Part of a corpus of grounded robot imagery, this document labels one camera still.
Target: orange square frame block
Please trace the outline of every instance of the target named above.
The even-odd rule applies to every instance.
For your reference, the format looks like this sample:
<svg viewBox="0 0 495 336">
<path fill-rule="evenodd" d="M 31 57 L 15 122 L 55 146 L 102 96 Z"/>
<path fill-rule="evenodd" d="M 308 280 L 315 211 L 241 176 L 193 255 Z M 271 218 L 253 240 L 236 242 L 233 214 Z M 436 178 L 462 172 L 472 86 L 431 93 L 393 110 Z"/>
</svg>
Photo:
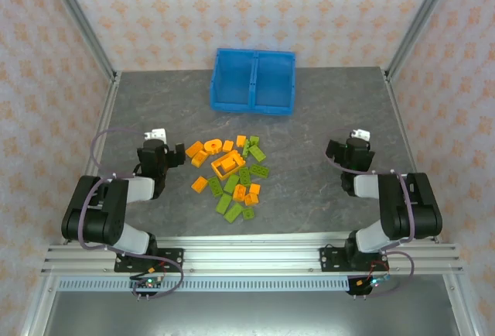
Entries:
<svg viewBox="0 0 495 336">
<path fill-rule="evenodd" d="M 242 146 L 244 146 L 245 142 L 246 142 L 246 136 L 237 135 L 236 145 L 238 148 L 241 148 Z"/>
<path fill-rule="evenodd" d="M 196 181 L 194 181 L 193 185 L 191 187 L 193 188 L 194 191 L 197 193 L 201 193 L 205 187 L 208 185 L 208 180 L 205 179 L 204 177 L 200 176 L 197 178 Z"/>
<path fill-rule="evenodd" d="M 235 168 L 236 163 L 232 158 L 227 158 L 226 160 L 222 160 L 222 163 L 220 163 L 220 165 L 224 169 L 224 172 L 229 172 Z"/>
<path fill-rule="evenodd" d="M 252 206 L 253 204 L 258 204 L 259 203 L 258 195 L 249 193 L 244 198 L 244 202 L 245 202 L 246 206 Z"/>
<path fill-rule="evenodd" d="M 201 165 L 204 163 L 204 161 L 207 160 L 207 158 L 208 158 L 208 154 L 206 154 L 206 152 L 204 152 L 203 150 L 200 150 L 194 156 L 193 160 L 191 160 L 191 163 L 193 164 L 193 166 L 200 168 Z"/>
<path fill-rule="evenodd" d="M 189 158 L 194 158 L 194 156 L 200 151 L 203 150 L 203 143 L 201 141 L 196 141 L 186 150 L 186 154 Z"/>
<path fill-rule="evenodd" d="M 249 187 L 249 194 L 260 194 L 261 185 L 259 183 L 252 183 Z"/>
<path fill-rule="evenodd" d="M 222 173 L 222 171 L 220 170 L 220 166 L 224 160 L 229 158 L 231 158 L 235 162 L 236 166 L 232 170 L 226 173 Z M 226 180 L 232 173 L 236 173 L 244 164 L 246 164 L 246 161 L 241 156 L 241 154 L 239 154 L 237 150 L 232 150 L 224 156 L 215 159 L 211 163 L 211 168 L 213 168 L 213 171 L 217 174 L 218 178 L 223 181 Z"/>
<path fill-rule="evenodd" d="M 244 185 L 237 184 L 232 194 L 232 199 L 235 202 L 244 201 L 244 196 L 246 195 L 246 187 Z"/>
<path fill-rule="evenodd" d="M 226 153 L 228 152 L 231 152 L 232 151 L 232 148 L 234 147 L 234 142 L 231 141 L 231 140 L 225 140 L 224 141 L 224 147 L 222 148 L 222 150 Z"/>
</svg>

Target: toy brick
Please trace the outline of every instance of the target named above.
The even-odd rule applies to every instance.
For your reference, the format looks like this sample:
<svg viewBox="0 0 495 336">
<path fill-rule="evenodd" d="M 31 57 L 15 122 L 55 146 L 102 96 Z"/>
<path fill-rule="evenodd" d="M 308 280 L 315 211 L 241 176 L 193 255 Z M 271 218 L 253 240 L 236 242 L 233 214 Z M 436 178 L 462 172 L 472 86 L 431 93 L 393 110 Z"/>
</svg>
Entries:
<svg viewBox="0 0 495 336">
<path fill-rule="evenodd" d="M 258 136 L 251 136 L 249 138 L 249 143 L 251 144 L 251 146 L 260 145 L 260 138 Z"/>
<path fill-rule="evenodd" d="M 244 201 L 244 197 L 246 196 L 246 187 L 244 185 L 236 185 L 234 188 L 234 194 L 232 195 L 232 199 L 236 202 Z"/>
<path fill-rule="evenodd" d="M 259 203 L 258 195 L 248 194 L 244 198 L 244 202 L 245 202 L 246 206 L 252 206 L 253 204 L 258 204 Z"/>
<path fill-rule="evenodd" d="M 235 161 L 232 158 L 227 158 L 227 159 L 222 160 L 220 165 L 224 169 L 224 172 L 229 172 L 229 171 L 233 170 L 237 164 L 235 163 Z"/>
<path fill-rule="evenodd" d="M 239 169 L 239 176 L 241 177 L 241 185 L 245 187 L 251 185 L 251 176 L 249 176 L 249 169 L 247 167 L 241 167 Z"/>
<path fill-rule="evenodd" d="M 259 183 L 252 183 L 249 187 L 249 194 L 260 194 L 261 185 Z"/>
<path fill-rule="evenodd" d="M 204 152 L 203 150 L 200 150 L 193 158 L 193 160 L 191 160 L 191 164 L 193 164 L 193 166 L 197 167 L 197 168 L 200 168 L 201 165 L 204 163 L 205 160 L 207 160 L 208 158 L 208 154 L 206 152 Z"/>
<path fill-rule="evenodd" d="M 249 155 L 249 140 L 244 141 L 244 148 L 242 149 L 242 156 L 245 158 Z"/>
<path fill-rule="evenodd" d="M 218 201 L 216 211 L 219 214 L 225 214 L 225 211 L 229 208 L 229 204 L 232 201 L 232 196 L 229 194 L 222 194 L 222 197 Z"/>
<path fill-rule="evenodd" d="M 200 151 L 203 150 L 203 143 L 201 141 L 196 141 L 186 150 L 186 154 L 189 158 L 194 158 L 194 156 Z"/>
<path fill-rule="evenodd" d="M 249 168 L 249 172 L 253 175 L 266 179 L 270 173 L 270 169 L 267 167 L 260 166 L 259 164 L 253 164 Z"/>
<path fill-rule="evenodd" d="M 251 220 L 254 218 L 254 210 L 252 207 L 242 210 L 242 217 L 244 220 Z"/>
<path fill-rule="evenodd" d="M 263 162 L 266 159 L 266 155 L 261 151 L 258 145 L 251 146 L 249 148 L 249 152 L 253 155 L 254 158 L 256 158 L 258 162 Z"/>
<path fill-rule="evenodd" d="M 208 181 L 204 177 L 200 176 L 197 178 L 196 181 L 194 181 L 193 185 L 191 187 L 193 188 L 194 191 L 197 193 L 201 193 L 205 187 L 207 187 Z"/>
<path fill-rule="evenodd" d="M 222 140 L 214 139 L 204 143 L 204 150 L 211 156 L 222 151 Z"/>
<path fill-rule="evenodd" d="M 244 146 L 245 142 L 246 142 L 246 136 L 242 136 L 242 135 L 237 136 L 236 145 L 238 148 Z"/>
<path fill-rule="evenodd" d="M 218 177 L 212 177 L 208 179 L 208 185 L 210 185 L 211 192 L 213 193 L 214 197 L 219 197 L 222 195 L 224 192 L 222 191 L 222 184 L 218 180 Z"/>
<path fill-rule="evenodd" d="M 227 183 L 225 184 L 224 191 L 232 194 L 238 182 L 239 182 L 238 175 L 230 175 L 229 180 L 227 180 Z"/>
<path fill-rule="evenodd" d="M 242 213 L 242 206 L 236 203 L 227 213 L 224 215 L 225 220 L 229 221 L 231 224 L 234 220 Z"/>
<path fill-rule="evenodd" d="M 232 151 L 232 148 L 234 147 L 234 142 L 231 141 L 231 140 L 225 140 L 224 141 L 224 147 L 222 148 L 222 150 L 226 153 L 228 152 L 231 152 Z"/>
</svg>

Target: gray tabletop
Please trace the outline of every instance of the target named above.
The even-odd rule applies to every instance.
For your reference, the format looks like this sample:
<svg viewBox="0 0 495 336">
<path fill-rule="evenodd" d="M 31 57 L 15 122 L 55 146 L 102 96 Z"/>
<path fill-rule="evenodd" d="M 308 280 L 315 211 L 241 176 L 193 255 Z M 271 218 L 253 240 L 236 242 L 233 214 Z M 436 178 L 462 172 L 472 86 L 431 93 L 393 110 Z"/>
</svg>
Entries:
<svg viewBox="0 0 495 336">
<path fill-rule="evenodd" d="M 233 224 L 215 211 L 209 189 L 191 189 L 197 177 L 212 177 L 210 157 L 199 168 L 186 164 L 169 170 L 166 188 L 153 201 L 129 204 L 126 222 L 157 236 L 237 235 L 359 229 L 379 217 L 378 203 L 349 197 L 340 172 L 324 156 L 330 139 L 345 141 L 351 129 L 371 131 L 377 154 L 373 169 L 411 171 L 394 110 L 377 67 L 305 68 L 296 71 L 294 114 L 287 117 L 212 111 L 211 70 L 123 73 L 110 127 L 150 131 L 165 128 L 169 146 L 196 140 L 257 135 L 270 168 L 261 185 L 255 218 Z M 107 137 L 102 162 L 115 171 L 138 163 L 142 140 L 129 134 Z M 247 164 L 254 162 L 248 157 Z"/>
</svg>

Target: patterned wall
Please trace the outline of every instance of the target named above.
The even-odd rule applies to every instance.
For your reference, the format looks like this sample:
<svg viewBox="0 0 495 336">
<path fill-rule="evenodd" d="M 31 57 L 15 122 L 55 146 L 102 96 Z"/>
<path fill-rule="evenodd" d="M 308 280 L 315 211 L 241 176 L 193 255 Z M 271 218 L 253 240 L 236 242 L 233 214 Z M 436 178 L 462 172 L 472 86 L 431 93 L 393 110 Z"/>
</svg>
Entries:
<svg viewBox="0 0 495 336">
<path fill-rule="evenodd" d="M 117 70 L 213 67 L 217 47 L 386 67 L 423 0 L 79 0 Z"/>
<path fill-rule="evenodd" d="M 60 0 L 0 0 L 0 334 L 16 336 L 107 79 Z"/>
<path fill-rule="evenodd" d="M 394 90 L 444 238 L 462 244 L 495 331 L 495 0 L 442 0 Z"/>
</svg>

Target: cable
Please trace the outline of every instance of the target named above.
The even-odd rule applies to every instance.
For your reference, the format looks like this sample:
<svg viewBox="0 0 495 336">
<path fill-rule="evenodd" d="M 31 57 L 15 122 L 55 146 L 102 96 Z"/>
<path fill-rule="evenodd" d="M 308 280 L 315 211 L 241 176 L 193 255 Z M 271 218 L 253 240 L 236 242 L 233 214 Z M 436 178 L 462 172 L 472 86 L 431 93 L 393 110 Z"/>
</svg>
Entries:
<svg viewBox="0 0 495 336">
<path fill-rule="evenodd" d="M 110 170 L 106 170 L 102 165 L 101 163 L 99 163 L 96 159 L 96 156 L 94 156 L 94 147 L 96 146 L 96 142 L 97 140 L 102 136 L 104 135 L 105 133 L 109 133 L 109 132 L 127 132 L 127 133 L 135 133 L 136 135 L 141 135 L 141 136 L 144 136 L 145 134 L 143 132 L 140 132 L 140 131 L 136 131 L 134 129 L 124 129 L 124 128 L 120 128 L 120 127 L 114 127 L 114 128 L 111 128 L 111 129 L 104 129 L 103 131 L 100 131 L 99 133 L 96 134 L 95 137 L 93 137 L 93 139 L 91 140 L 91 144 L 90 144 L 90 158 L 91 160 L 93 161 L 94 165 L 100 170 L 100 171 L 103 171 L 104 173 L 107 173 L 108 175 L 114 175 L 114 177 L 117 177 L 116 175 L 116 172 L 112 172 Z M 134 175 L 129 175 L 129 174 L 122 174 L 122 175 L 118 175 L 119 178 L 130 178 L 130 177 L 133 177 Z"/>
<path fill-rule="evenodd" d="M 177 262 L 175 262 L 175 261 L 173 261 L 171 259 L 167 259 L 166 257 L 158 257 L 158 256 L 153 256 L 153 255 L 140 255 L 140 254 L 137 254 L 137 253 L 125 252 L 125 251 L 122 251 L 120 249 L 116 249 L 114 247 L 107 246 L 107 245 L 93 245 L 93 246 L 90 246 L 90 245 L 87 245 L 86 242 L 84 242 L 83 228 L 84 228 L 84 218 L 86 217 L 87 208 L 89 206 L 90 200 L 93 197 L 94 193 L 99 188 L 99 186 L 101 184 L 103 184 L 105 181 L 106 181 L 105 179 L 100 178 L 96 182 L 96 184 L 93 185 L 93 187 L 90 189 L 89 193 L 87 194 L 86 199 L 84 200 L 83 207 L 80 210 L 79 223 L 77 224 L 77 241 L 79 242 L 80 246 L 83 249 L 90 250 L 90 251 L 95 250 L 95 249 L 108 249 L 109 251 L 118 253 L 120 255 L 127 255 L 127 256 L 131 256 L 131 257 L 136 257 L 138 259 L 157 260 L 157 261 L 160 261 L 160 262 L 167 262 L 170 265 L 174 265 L 180 271 L 180 280 L 179 280 L 179 282 L 174 287 L 172 287 L 170 290 L 167 290 L 165 292 L 157 293 L 156 295 L 151 296 L 151 297 L 148 297 L 148 298 L 149 299 L 155 299 L 155 298 L 163 297 L 163 296 L 168 295 L 169 293 L 172 293 L 173 291 L 177 290 L 180 287 L 180 285 L 182 284 L 183 280 L 184 280 L 183 268 Z M 138 297 L 138 294 L 136 293 L 135 288 L 132 290 L 132 293 L 135 296 Z"/>
</svg>

